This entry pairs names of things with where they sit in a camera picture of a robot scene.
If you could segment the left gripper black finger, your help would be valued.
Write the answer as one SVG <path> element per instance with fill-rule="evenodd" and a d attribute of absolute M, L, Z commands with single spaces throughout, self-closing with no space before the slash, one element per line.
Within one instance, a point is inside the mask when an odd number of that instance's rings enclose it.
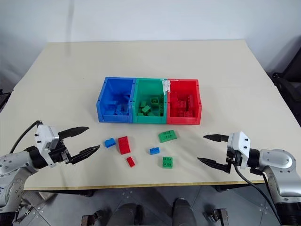
<path fill-rule="evenodd" d="M 70 129 L 58 132 L 59 139 L 66 139 L 68 137 L 77 136 L 77 135 L 85 132 L 88 129 L 89 129 L 89 127 L 81 126 L 81 127 L 74 127 L 74 128 L 70 128 Z"/>
<path fill-rule="evenodd" d="M 89 147 L 85 150 L 80 151 L 79 154 L 72 156 L 70 159 L 71 164 L 76 164 L 82 160 L 85 160 L 86 158 L 90 157 L 92 154 L 94 154 L 98 149 L 100 148 L 99 145 Z"/>

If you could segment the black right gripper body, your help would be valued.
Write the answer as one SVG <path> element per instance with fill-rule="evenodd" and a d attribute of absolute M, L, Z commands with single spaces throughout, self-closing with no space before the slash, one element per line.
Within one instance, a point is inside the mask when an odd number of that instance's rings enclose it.
<path fill-rule="evenodd" d="M 233 166 L 241 166 L 242 164 L 242 153 L 240 151 L 234 150 L 228 147 L 227 157 L 226 157 L 227 168 Z"/>

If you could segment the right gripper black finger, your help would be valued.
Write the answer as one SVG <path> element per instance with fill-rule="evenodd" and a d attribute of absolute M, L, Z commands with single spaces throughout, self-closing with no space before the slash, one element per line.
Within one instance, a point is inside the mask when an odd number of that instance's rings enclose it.
<path fill-rule="evenodd" d="M 200 158 L 200 157 L 198 157 L 197 159 L 199 161 L 201 161 L 202 163 L 204 163 L 205 165 L 211 167 L 211 168 L 221 170 L 221 171 L 224 171 L 224 172 L 230 174 L 230 170 L 231 170 L 231 164 L 230 163 L 220 164 L 220 163 L 217 163 L 215 160 L 211 160 L 211 159 L 208 159 L 208 158 Z"/>
<path fill-rule="evenodd" d="M 227 142 L 229 139 L 229 136 L 227 135 L 221 135 L 221 134 L 209 134 L 203 136 L 203 138 L 215 141 L 215 142 Z"/>

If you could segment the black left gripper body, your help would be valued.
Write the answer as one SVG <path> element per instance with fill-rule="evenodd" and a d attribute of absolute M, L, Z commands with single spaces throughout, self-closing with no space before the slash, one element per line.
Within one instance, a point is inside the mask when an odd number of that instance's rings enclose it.
<path fill-rule="evenodd" d="M 53 163 L 64 161 L 66 164 L 68 164 L 71 162 L 71 155 L 63 140 L 58 141 L 56 147 L 49 152 L 49 156 Z"/>

